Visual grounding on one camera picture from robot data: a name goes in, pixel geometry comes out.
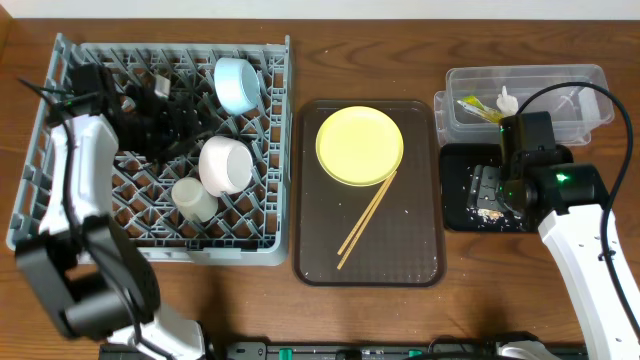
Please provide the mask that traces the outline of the white cup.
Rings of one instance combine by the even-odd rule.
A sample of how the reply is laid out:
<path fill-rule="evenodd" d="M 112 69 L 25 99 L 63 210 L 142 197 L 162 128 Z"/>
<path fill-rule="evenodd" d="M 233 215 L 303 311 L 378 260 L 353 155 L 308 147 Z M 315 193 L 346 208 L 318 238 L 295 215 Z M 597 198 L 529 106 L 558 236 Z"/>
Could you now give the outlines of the white cup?
<path fill-rule="evenodd" d="M 171 189 L 171 197 L 183 217 L 192 222 L 209 221 L 218 211 L 217 198 L 207 192 L 196 178 L 178 180 Z"/>

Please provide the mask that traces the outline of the yellow plate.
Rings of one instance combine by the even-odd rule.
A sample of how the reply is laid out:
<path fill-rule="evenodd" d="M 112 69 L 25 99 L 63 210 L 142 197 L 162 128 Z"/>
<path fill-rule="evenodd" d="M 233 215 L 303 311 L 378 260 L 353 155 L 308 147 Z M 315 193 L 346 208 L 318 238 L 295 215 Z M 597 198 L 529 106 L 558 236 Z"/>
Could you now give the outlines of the yellow plate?
<path fill-rule="evenodd" d="M 372 107 L 350 106 L 322 123 L 315 151 L 330 177 L 349 186 L 367 187 L 397 170 L 404 155 L 404 139 L 389 115 Z"/>

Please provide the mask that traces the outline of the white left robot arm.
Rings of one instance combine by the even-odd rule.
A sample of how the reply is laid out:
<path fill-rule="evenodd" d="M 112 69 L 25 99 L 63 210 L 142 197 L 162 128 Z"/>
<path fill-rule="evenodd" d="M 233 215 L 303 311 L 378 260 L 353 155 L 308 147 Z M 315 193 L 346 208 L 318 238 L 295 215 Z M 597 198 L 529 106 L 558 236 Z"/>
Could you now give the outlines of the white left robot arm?
<path fill-rule="evenodd" d="M 150 165 L 190 151 L 206 133 L 190 103 L 154 75 L 118 90 L 112 72 L 73 68 L 66 90 L 37 87 L 54 147 L 53 181 L 38 233 L 17 243 L 18 269 L 58 332 L 130 347 L 153 359 L 207 359 L 201 324 L 161 300 L 152 266 L 112 215 L 115 157 Z"/>

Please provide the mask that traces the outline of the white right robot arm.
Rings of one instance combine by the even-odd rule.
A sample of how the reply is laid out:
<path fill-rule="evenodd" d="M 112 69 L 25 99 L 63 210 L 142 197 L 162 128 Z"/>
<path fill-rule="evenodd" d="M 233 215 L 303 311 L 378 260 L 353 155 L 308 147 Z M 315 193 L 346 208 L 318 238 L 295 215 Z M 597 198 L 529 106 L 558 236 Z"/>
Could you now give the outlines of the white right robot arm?
<path fill-rule="evenodd" d="M 498 211 L 537 231 L 565 283 L 592 359 L 636 359 L 639 289 L 622 252 L 610 196 L 596 168 L 564 163 L 508 174 L 475 167 L 471 208 Z"/>

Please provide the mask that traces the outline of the light blue bowl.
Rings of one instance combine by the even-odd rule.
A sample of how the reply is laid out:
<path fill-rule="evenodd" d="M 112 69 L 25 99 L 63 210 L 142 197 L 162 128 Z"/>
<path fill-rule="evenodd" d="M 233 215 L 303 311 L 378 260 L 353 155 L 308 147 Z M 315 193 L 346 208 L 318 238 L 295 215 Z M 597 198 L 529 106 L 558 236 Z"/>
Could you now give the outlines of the light blue bowl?
<path fill-rule="evenodd" d="M 214 69 L 214 87 L 220 105 L 229 115 L 242 115 L 258 107 L 258 74 L 245 59 L 220 58 Z"/>

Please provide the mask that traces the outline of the white rice bowl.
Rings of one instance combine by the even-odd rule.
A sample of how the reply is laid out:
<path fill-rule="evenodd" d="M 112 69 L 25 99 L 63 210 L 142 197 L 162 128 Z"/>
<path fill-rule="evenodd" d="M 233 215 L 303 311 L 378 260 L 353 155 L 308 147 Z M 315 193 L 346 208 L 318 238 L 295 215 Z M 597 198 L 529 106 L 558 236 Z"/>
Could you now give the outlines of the white rice bowl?
<path fill-rule="evenodd" d="M 252 168 L 251 153 L 238 140 L 214 136 L 201 149 L 199 177 L 204 188 L 215 197 L 245 190 L 251 181 Z"/>

